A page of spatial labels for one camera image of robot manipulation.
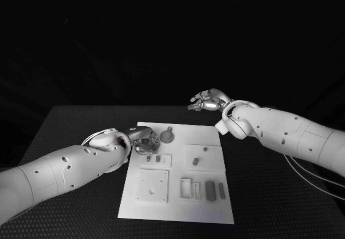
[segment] table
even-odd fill
[[[92,133],[143,122],[215,125],[221,112],[186,106],[56,106],[19,165]],[[84,187],[43,201],[0,227],[0,238],[345,238],[345,218],[332,197],[313,188],[281,154],[252,137],[221,135],[235,225],[118,219],[128,164]],[[301,165],[313,172],[310,163]],[[320,188],[320,179],[303,173]]]

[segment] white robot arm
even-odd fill
[[[189,110],[221,110],[215,127],[235,138],[255,137],[267,148],[300,158],[345,177],[345,132],[327,128],[299,115],[260,108],[248,101],[232,100],[216,89],[200,92],[190,99],[198,102]]]
[[[146,126],[92,134],[81,145],[66,147],[0,173],[0,225],[46,199],[75,190],[127,162],[131,146],[153,154],[159,137]]]

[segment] textured tabletop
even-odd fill
[[[215,125],[219,119],[219,111],[195,112],[186,106],[58,106],[20,165],[81,144],[107,128],[121,131],[138,121]],[[345,238],[345,219],[332,197],[303,181],[283,155],[264,148],[252,137],[238,140],[226,134],[219,138],[235,225],[118,219],[128,168],[124,164],[3,224],[0,238]],[[301,163],[314,172],[310,163]],[[326,189],[317,178],[301,174]]]

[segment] robotic hand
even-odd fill
[[[92,134],[81,145],[66,147],[0,173],[0,225],[46,199],[75,190],[138,154],[156,153],[160,141],[151,128],[114,128]]]
[[[222,111],[215,127],[235,138],[255,137],[267,148],[300,158],[345,177],[345,132],[327,128],[299,115],[260,108],[248,101],[232,100],[222,91],[211,89],[196,94],[189,110]]]

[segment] black background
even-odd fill
[[[211,88],[345,130],[340,1],[6,9],[0,167],[17,166],[55,105],[187,105]]]

